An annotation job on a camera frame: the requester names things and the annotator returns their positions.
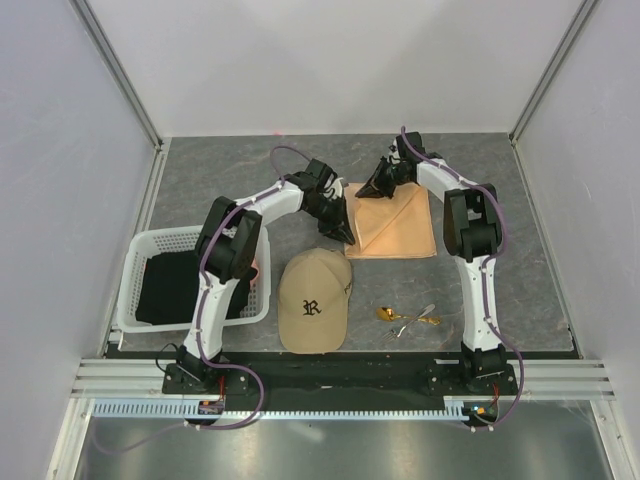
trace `black cable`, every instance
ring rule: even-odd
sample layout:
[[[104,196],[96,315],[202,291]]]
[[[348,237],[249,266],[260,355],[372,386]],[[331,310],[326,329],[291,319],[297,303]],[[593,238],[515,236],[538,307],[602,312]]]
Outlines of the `black cable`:
[[[156,353],[156,358],[155,358],[156,367],[158,367],[158,369],[159,369],[162,373],[167,373],[167,371],[166,371],[164,368],[162,368],[162,367],[160,366],[160,364],[158,363],[158,360],[160,360],[160,354],[161,354],[162,352],[164,352],[164,351],[166,350],[166,348],[167,348],[169,345],[171,345],[173,348],[175,348],[175,349],[176,349],[176,353],[178,353],[178,346],[177,346],[175,343],[172,343],[172,342],[167,343],[164,347],[162,347],[162,349],[161,349],[158,353]]]

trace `orange cloth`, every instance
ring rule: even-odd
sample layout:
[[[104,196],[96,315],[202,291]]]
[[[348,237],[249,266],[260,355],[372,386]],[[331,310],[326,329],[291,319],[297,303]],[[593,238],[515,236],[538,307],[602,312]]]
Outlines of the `orange cloth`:
[[[355,245],[348,258],[424,258],[436,254],[429,195],[416,184],[396,188],[393,198],[356,198],[362,184],[345,189]]]

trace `beige cap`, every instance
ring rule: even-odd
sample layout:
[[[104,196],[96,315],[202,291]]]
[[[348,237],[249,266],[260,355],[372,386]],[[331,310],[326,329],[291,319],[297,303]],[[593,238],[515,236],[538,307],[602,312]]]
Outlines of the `beige cap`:
[[[278,287],[280,340],[293,353],[337,350],[347,335],[351,264],[337,251],[314,248],[294,257]]]

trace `metal corner post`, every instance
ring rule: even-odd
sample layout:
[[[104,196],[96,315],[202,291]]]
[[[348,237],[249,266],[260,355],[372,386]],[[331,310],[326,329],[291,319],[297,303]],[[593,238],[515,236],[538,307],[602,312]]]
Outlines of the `metal corner post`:
[[[109,72],[113,76],[118,88],[122,92],[133,112],[135,113],[140,126],[144,130],[145,134],[156,148],[162,145],[162,137],[158,133],[156,127],[151,121],[151,117],[147,113],[140,97],[136,93],[131,80],[127,76],[124,67],[120,63],[115,50],[111,46],[106,33],[104,32],[95,12],[91,8],[88,0],[69,0],[72,7],[78,14],[78,18],[84,24],[84,27],[93,40],[94,45],[98,49],[100,56],[104,60],[105,65],[109,69]]]
[[[538,80],[536,88],[529,97],[524,110],[522,110],[522,113],[518,117],[518,121],[513,127],[513,130],[509,133],[509,139],[512,143],[518,141],[522,136],[522,132],[527,127],[527,124],[529,123],[529,120],[531,120],[535,111],[538,109],[538,105],[542,102],[549,86],[558,74],[560,67],[562,67],[562,64],[565,62],[569,52],[571,51],[571,47],[573,47],[576,39],[580,35],[580,32],[582,32],[583,27],[595,11],[595,7],[599,2],[600,0],[582,0],[578,10],[571,19],[571,23],[569,23],[569,26],[564,32],[560,43],[556,47],[555,52],[553,52],[553,55],[542,73],[540,80]]]

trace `white basket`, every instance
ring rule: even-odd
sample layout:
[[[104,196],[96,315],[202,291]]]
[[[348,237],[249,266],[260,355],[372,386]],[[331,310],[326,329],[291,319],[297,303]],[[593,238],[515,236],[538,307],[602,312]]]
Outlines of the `white basket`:
[[[191,323],[170,325],[150,325],[136,320],[136,309],[142,291],[142,279],[147,260],[164,252],[184,252],[193,250],[200,236],[202,225],[195,227],[165,228],[150,230],[133,237],[124,261],[124,272],[120,283],[120,293],[116,311],[118,326],[123,332],[166,332],[168,330],[188,330]],[[271,295],[271,256],[267,230],[260,230],[256,262],[260,274],[249,293],[249,303],[240,312],[240,318],[227,319],[225,326],[255,323],[267,316]]]

